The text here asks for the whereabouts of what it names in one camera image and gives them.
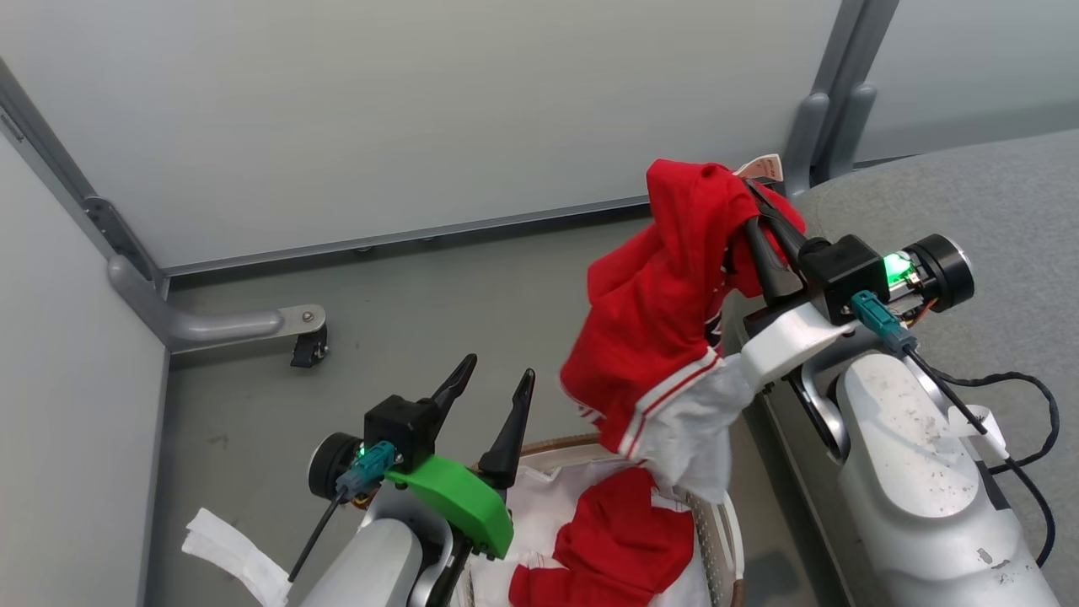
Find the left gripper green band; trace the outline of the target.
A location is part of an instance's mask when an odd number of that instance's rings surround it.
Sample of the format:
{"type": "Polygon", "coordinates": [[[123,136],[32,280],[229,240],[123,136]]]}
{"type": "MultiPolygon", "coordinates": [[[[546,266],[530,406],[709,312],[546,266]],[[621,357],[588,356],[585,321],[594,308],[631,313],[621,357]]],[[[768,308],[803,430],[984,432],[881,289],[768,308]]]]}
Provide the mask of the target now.
{"type": "MultiPolygon", "coordinates": [[[[457,398],[469,387],[478,364],[477,354],[467,354],[454,371],[421,400],[421,426],[441,427],[457,398]]],[[[513,544],[513,515],[498,492],[515,484],[527,433],[529,410],[535,388],[535,371],[527,368],[519,380],[510,411],[496,441],[479,460],[479,475],[466,465],[432,454],[412,472],[390,469],[385,479],[415,493],[421,502],[470,539],[484,556],[502,560],[513,544]]]]}

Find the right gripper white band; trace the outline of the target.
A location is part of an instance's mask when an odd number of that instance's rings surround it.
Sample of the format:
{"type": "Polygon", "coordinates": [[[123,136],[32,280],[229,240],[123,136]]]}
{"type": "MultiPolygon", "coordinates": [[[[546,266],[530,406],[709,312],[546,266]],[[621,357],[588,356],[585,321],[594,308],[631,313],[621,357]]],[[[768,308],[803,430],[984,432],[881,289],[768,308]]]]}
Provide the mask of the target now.
{"type": "MultiPolygon", "coordinates": [[[[771,203],[764,187],[746,180],[745,188],[759,207],[759,215],[747,220],[741,230],[759,277],[760,296],[767,306],[781,306],[802,295],[804,284],[795,271],[803,270],[802,252],[809,239],[771,203]]],[[[812,303],[787,311],[741,346],[745,380],[760,394],[839,337],[853,334],[860,325],[833,325],[812,303]]]]}

